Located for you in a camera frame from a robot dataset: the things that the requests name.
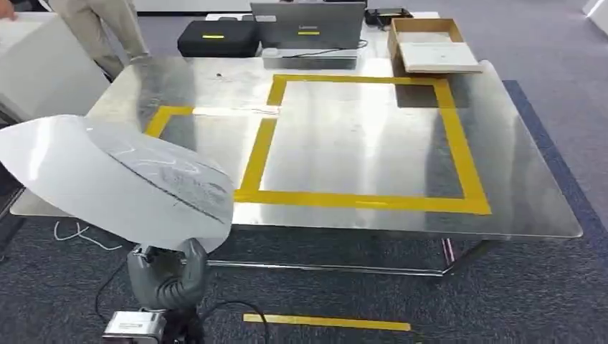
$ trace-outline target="person's leg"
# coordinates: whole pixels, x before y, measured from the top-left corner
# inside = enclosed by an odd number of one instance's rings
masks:
[[[124,68],[123,63],[112,50],[99,17],[86,0],[50,0],[49,4],[63,18],[91,58],[112,79],[116,78]]]
[[[112,29],[130,59],[148,56],[137,11],[131,0],[87,0],[91,9]]]

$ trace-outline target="stainless steel table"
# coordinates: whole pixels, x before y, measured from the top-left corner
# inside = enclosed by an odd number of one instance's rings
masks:
[[[235,224],[442,238],[447,264],[214,265],[444,276],[492,241],[582,235],[498,74],[482,65],[483,73],[442,79],[395,78],[383,58],[361,58],[354,70],[148,59],[128,67],[87,116],[213,158],[238,188]],[[30,194],[12,212],[44,207]],[[481,242],[457,258],[446,238]]]

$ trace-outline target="laptop lid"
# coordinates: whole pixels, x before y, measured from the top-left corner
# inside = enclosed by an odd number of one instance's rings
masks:
[[[251,3],[264,48],[356,49],[364,2]]]

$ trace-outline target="yellow tape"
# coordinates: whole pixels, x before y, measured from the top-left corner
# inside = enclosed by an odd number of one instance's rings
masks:
[[[241,190],[255,191],[260,189],[262,174],[264,174],[264,167],[270,151],[270,141],[275,134],[276,126],[276,118],[263,118],[261,120],[247,167],[245,167]]]
[[[438,211],[445,213],[485,214],[467,199],[440,197],[356,195],[298,191],[256,191],[252,188],[234,192],[239,203],[288,204],[291,206],[322,206],[328,208],[365,208],[378,210]]]
[[[279,75],[275,75],[272,78],[272,86],[268,93],[268,99],[266,105],[280,106],[285,95],[285,89],[287,88],[287,80]]]
[[[277,74],[274,82],[308,81],[308,82],[353,82],[366,84],[394,84],[433,86],[437,79],[431,77],[357,77],[349,75],[287,75]]]
[[[475,205],[475,214],[491,214],[490,204],[485,197],[481,180],[475,168],[475,162],[469,149],[465,131],[462,129],[456,104],[446,79],[438,80],[434,86],[439,111],[443,119],[447,144],[450,146],[452,158],[463,198]]]
[[[172,115],[190,115],[192,114],[192,110],[194,110],[192,106],[161,105],[154,116],[152,116],[144,133],[154,138],[160,137]]]
[[[389,322],[375,320],[339,319],[335,317],[299,317],[294,315],[265,315],[266,321],[274,324],[331,326],[338,328],[366,328],[372,330],[411,331],[407,322]],[[260,323],[262,318],[257,314],[243,314],[243,321]]]
[[[267,99],[268,105],[279,106],[285,95],[288,81],[309,82],[362,82],[396,85],[431,85],[434,87],[440,115],[445,127],[447,143],[460,184],[463,199],[415,196],[377,196],[344,193],[311,193],[286,191],[260,191],[262,175],[270,152],[275,132],[275,118],[262,119],[252,152],[247,162],[239,190],[234,200],[241,203],[287,204],[298,206],[324,206],[346,208],[368,208],[380,210],[440,211],[469,214],[491,214],[490,205],[475,168],[475,163],[460,124],[456,105],[445,79],[432,77],[351,77],[345,75],[275,75]],[[145,133],[159,137],[172,115],[190,115],[193,107],[160,106],[148,124]]]

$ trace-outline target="cardboard box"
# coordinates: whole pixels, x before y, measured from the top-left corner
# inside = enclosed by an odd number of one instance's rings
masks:
[[[453,19],[393,19],[389,51],[406,73],[481,72]]]

